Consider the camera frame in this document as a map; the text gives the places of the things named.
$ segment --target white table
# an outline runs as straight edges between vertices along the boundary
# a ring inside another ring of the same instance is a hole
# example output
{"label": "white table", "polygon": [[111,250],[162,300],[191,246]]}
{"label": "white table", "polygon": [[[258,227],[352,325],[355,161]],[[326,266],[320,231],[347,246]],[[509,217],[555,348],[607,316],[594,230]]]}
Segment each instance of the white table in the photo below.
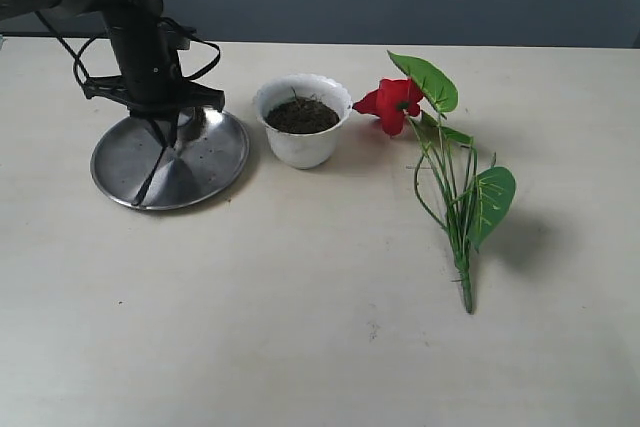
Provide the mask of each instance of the white table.
{"label": "white table", "polygon": [[[251,109],[294,72],[359,99],[400,77],[385,48],[223,49],[206,83],[246,122],[250,167],[216,201],[150,215],[89,173],[124,108],[85,101],[55,41],[6,40],[0,426],[640,425],[640,52],[394,47],[456,82],[451,125],[518,180],[469,316],[408,131],[354,115],[300,172]],[[87,63],[116,72],[106,42]]]}

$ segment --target red flower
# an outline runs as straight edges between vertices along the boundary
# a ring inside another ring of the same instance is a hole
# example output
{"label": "red flower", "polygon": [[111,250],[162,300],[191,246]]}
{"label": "red flower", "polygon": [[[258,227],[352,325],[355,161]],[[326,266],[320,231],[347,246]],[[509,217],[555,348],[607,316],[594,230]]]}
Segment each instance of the red flower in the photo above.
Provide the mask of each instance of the red flower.
{"label": "red flower", "polygon": [[412,117],[420,114],[418,102],[422,97],[422,92],[411,79],[382,79],[378,90],[369,92],[353,108],[361,114],[380,117],[382,130],[393,136],[402,132],[405,111]]}

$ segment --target circular metal base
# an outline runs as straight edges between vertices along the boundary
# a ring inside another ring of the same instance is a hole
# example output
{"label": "circular metal base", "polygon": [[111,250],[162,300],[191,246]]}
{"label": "circular metal base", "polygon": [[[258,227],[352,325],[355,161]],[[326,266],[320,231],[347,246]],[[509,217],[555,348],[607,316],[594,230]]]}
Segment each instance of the circular metal base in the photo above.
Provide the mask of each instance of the circular metal base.
{"label": "circular metal base", "polygon": [[180,114],[177,132],[175,147],[167,148],[159,160],[162,147],[149,122],[132,117],[122,120],[93,152],[94,182],[105,195],[127,207],[171,210],[214,196],[242,172],[249,155],[249,136],[233,115],[209,108],[187,109]]}

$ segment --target white pot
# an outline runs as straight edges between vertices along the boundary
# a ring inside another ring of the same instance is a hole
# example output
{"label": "white pot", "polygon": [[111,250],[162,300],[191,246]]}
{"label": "white pot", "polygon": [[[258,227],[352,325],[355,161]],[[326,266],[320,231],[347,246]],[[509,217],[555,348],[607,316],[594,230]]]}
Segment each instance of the white pot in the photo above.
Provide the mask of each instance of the white pot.
{"label": "white pot", "polygon": [[[332,109],[340,121],[316,134],[289,134],[274,129],[265,120],[276,107],[298,97],[314,97]],[[332,79],[313,74],[294,74],[264,85],[253,99],[258,120],[265,126],[271,150],[282,162],[296,169],[311,169],[326,161],[338,143],[338,134],[351,112],[349,92]]]}

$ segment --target soil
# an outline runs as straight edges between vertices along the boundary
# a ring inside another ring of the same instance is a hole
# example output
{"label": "soil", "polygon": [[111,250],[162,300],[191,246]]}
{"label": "soil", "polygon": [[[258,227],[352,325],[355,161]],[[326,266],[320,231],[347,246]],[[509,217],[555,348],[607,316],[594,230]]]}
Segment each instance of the soil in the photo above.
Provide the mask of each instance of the soil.
{"label": "soil", "polygon": [[340,118],[329,107],[315,99],[296,97],[279,105],[267,115],[267,123],[280,132],[316,134],[329,130]]}

